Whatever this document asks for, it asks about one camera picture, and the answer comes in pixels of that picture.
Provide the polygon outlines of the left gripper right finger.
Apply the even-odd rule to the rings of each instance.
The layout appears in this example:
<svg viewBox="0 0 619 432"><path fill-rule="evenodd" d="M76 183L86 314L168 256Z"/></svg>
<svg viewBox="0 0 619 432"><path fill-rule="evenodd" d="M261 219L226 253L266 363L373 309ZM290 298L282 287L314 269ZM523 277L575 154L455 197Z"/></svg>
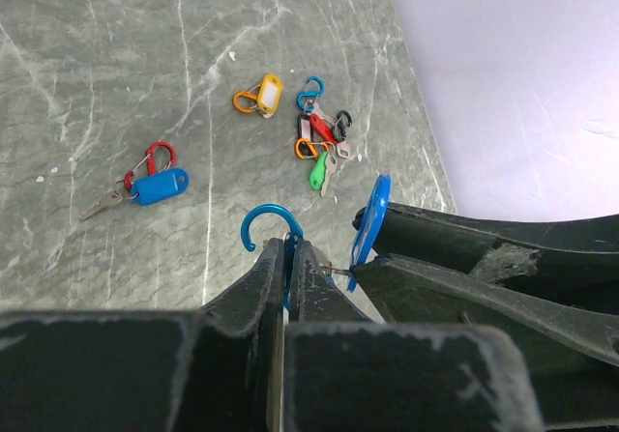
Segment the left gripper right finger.
<svg viewBox="0 0 619 432"><path fill-rule="evenodd" d="M378 324L322 272L309 242L292 262L284 336L287 431L540 431L524 358L503 331Z"/></svg>

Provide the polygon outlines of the blue white key tag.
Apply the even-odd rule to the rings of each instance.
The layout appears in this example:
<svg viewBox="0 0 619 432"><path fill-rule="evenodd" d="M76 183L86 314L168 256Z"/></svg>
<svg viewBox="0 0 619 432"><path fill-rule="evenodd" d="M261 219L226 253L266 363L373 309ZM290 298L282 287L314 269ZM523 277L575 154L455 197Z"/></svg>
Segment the blue white key tag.
<svg viewBox="0 0 619 432"><path fill-rule="evenodd" d="M79 217L89 219L98 213L123 202L133 202L138 206L150 206L184 193L190 185L190 176L182 168L170 168L163 172L142 177L126 190L115 187L103 194L98 201Z"/></svg>

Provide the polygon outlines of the blue carabiner clip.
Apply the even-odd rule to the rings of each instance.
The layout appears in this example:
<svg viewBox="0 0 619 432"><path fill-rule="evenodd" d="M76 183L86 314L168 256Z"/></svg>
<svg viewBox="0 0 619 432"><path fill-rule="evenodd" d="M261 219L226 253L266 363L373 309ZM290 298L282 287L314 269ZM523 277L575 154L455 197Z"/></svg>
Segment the blue carabiner clip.
<svg viewBox="0 0 619 432"><path fill-rule="evenodd" d="M324 93L325 85L323 80L315 75L310 76L302 90L297 95L297 106L302 112L311 113L315 103Z"/></svg>

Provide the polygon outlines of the red carabiner clip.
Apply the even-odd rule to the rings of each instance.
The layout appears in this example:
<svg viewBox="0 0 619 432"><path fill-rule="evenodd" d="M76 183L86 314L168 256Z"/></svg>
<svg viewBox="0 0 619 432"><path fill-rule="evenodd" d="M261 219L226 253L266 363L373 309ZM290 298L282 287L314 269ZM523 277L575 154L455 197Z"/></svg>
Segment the red carabiner clip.
<svg viewBox="0 0 619 432"><path fill-rule="evenodd" d="M162 167L158 168L158 163L156 160L157 151L166 151L167 152L167 163ZM127 192L130 192L133 188L134 177L137 174L138 170L142 167L146 167L146 173L148 176L153 176L158 174L161 171L167 170L173 167L177 162L177 152L175 148L166 141L157 141L150 145L145 153L142 160L131 170L129 170L123 180L122 184Z"/></svg>

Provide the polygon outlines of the yellow key tag with key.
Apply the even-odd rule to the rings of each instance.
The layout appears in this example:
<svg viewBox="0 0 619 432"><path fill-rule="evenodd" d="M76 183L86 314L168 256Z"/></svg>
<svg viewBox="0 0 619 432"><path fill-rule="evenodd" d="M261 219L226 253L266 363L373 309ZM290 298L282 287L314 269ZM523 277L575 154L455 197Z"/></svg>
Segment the yellow key tag with key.
<svg viewBox="0 0 619 432"><path fill-rule="evenodd" d="M264 75L262 80L249 90L251 94L251 111L257 111L263 118L271 118L277 111L283 84L280 78L272 73Z"/></svg>

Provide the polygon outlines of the red key tag with key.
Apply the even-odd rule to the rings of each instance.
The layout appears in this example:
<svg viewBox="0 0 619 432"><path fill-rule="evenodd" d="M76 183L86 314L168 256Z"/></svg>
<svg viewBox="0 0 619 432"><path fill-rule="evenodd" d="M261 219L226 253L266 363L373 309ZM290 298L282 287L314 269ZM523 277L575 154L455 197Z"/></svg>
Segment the red key tag with key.
<svg viewBox="0 0 619 432"><path fill-rule="evenodd" d="M332 126L335 121L335 118L331 118L327 115L316 102L313 111L309 115L310 123L313 130L325 141L332 144L336 148L336 152L339 157L351 159L352 152L350 149L350 145L346 140L337 143L334 137L332 136Z"/></svg>

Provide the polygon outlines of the green key tag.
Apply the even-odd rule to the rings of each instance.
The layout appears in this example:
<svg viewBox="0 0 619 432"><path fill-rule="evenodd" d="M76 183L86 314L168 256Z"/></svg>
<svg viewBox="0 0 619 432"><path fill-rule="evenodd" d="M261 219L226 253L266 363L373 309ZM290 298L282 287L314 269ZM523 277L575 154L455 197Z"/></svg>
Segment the green key tag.
<svg viewBox="0 0 619 432"><path fill-rule="evenodd" d="M331 177L337 172L337 158L330 152L321 154L309 174L309 185L314 190L320 191L320 196L324 197Z"/></svg>

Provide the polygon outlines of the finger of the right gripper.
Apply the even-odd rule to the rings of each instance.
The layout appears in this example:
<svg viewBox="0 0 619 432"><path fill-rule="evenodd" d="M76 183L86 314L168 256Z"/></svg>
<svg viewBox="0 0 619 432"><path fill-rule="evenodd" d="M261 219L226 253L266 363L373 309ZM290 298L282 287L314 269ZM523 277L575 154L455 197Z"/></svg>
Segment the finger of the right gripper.
<svg viewBox="0 0 619 432"><path fill-rule="evenodd" d="M548 427L618 422L618 318L400 255L353 274L388 322L492 326L522 353Z"/></svg>
<svg viewBox="0 0 619 432"><path fill-rule="evenodd" d="M473 279L565 306L618 311L618 217L518 222L392 203L373 245Z"/></svg>

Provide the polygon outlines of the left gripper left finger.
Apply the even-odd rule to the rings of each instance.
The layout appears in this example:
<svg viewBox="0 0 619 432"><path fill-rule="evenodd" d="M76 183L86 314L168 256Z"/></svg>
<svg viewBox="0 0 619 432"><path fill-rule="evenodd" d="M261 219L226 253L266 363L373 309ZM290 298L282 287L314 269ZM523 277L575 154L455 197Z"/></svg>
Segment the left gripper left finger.
<svg viewBox="0 0 619 432"><path fill-rule="evenodd" d="M1 316L5 431L276 431L284 245L185 311Z"/></svg>

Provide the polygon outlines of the black S-hook carabiner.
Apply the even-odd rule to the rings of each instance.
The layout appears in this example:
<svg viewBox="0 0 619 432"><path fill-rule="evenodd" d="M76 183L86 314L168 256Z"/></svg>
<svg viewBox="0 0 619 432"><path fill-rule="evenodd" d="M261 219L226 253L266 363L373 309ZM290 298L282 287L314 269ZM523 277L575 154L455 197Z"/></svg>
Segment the black S-hook carabiner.
<svg viewBox="0 0 619 432"><path fill-rule="evenodd" d="M332 136L337 143L341 143L346 140L347 133L351 126L352 117L350 113L346 110L339 111L331 129Z"/></svg>

